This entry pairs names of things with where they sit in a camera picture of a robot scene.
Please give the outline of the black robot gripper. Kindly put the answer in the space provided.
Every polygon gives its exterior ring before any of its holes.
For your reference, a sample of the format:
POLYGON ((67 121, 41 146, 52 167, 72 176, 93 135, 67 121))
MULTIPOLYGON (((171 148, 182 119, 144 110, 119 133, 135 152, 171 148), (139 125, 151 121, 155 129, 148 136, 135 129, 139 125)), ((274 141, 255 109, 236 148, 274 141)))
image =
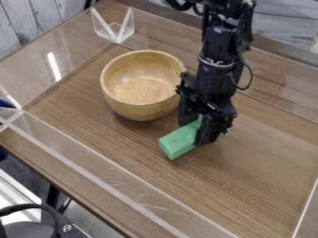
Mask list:
POLYGON ((238 117, 231 98, 239 89, 242 60, 238 56, 226 61, 212 61, 199 56, 199 68, 195 74, 180 73, 176 93, 180 96, 178 106, 179 126, 203 116, 195 136, 195 146, 214 143, 220 134, 226 134, 238 117))

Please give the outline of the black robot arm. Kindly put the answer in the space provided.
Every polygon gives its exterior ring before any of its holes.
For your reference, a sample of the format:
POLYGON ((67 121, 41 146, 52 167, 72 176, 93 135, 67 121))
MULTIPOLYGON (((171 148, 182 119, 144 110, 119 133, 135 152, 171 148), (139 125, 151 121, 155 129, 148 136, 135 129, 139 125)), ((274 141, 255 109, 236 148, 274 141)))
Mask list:
POLYGON ((198 71, 180 73, 180 126, 199 123, 194 144, 203 146, 228 133, 238 111, 231 98, 250 84, 239 82, 251 70, 243 54, 250 50, 256 0, 166 0, 179 11, 192 10, 202 17, 202 50, 198 71))

